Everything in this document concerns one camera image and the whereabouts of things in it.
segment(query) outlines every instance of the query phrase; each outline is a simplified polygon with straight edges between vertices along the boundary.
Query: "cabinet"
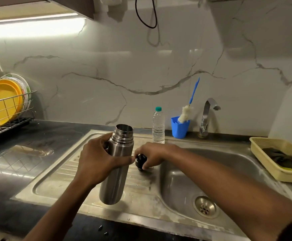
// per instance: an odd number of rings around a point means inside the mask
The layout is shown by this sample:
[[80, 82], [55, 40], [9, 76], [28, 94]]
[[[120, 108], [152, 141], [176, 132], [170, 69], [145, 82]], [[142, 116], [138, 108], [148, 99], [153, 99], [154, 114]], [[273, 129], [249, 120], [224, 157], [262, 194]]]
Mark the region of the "cabinet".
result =
[[93, 0], [0, 0], [0, 20], [76, 12], [93, 19]]

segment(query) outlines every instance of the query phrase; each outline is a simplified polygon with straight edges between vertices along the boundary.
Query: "sink drain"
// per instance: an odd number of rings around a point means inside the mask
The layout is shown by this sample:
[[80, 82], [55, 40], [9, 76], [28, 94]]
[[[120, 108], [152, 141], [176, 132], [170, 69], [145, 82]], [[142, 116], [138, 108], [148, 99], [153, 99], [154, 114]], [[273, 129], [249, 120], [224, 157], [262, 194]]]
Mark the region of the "sink drain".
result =
[[206, 218], [215, 218], [218, 215], [218, 207], [205, 195], [194, 198], [193, 206], [198, 214]]

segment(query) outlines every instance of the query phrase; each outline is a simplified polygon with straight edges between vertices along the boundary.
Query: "faucet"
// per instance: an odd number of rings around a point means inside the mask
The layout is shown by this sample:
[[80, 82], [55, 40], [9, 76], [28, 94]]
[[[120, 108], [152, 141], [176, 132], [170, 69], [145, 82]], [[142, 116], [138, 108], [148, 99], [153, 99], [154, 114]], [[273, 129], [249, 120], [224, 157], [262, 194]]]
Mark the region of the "faucet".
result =
[[207, 118], [208, 118], [208, 113], [209, 113], [210, 106], [212, 106], [215, 111], [218, 111], [218, 110], [221, 109], [221, 107], [217, 104], [217, 102], [213, 98], [208, 98], [207, 99], [207, 101], [205, 102], [205, 106], [204, 106], [202, 122], [200, 124], [200, 132], [198, 133], [198, 136], [200, 138], [204, 138], [204, 137], [208, 136]]

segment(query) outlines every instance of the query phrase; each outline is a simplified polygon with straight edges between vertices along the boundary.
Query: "black countertop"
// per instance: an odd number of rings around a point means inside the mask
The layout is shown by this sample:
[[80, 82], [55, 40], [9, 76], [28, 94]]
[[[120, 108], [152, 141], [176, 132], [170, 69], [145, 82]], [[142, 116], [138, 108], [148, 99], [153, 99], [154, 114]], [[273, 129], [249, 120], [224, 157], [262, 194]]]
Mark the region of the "black countertop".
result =
[[[114, 126], [32, 121], [0, 135], [0, 231], [24, 237], [49, 207], [12, 200], [89, 130]], [[149, 129], [134, 129], [149, 134]], [[64, 240], [196, 240], [77, 214]]]

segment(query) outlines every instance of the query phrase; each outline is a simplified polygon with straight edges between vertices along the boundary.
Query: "black cable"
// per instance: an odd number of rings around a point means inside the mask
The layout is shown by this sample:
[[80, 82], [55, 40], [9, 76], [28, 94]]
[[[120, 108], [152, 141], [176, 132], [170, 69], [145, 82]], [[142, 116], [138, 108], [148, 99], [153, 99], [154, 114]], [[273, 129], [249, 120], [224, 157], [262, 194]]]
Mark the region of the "black cable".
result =
[[135, 10], [136, 10], [136, 14], [137, 14], [139, 20], [140, 20], [145, 26], [147, 26], [148, 28], [156, 28], [156, 26], [157, 26], [157, 14], [156, 14], [156, 9], [155, 9], [155, 2], [154, 2], [154, 0], [152, 0], [152, 1], [153, 1], [153, 8], [154, 8], [155, 20], [156, 20], [156, 24], [155, 24], [154, 27], [149, 26], [148, 24], [146, 24], [146, 23], [140, 18], [139, 14], [138, 14], [138, 11], [137, 11], [137, 0], [135, 0]]

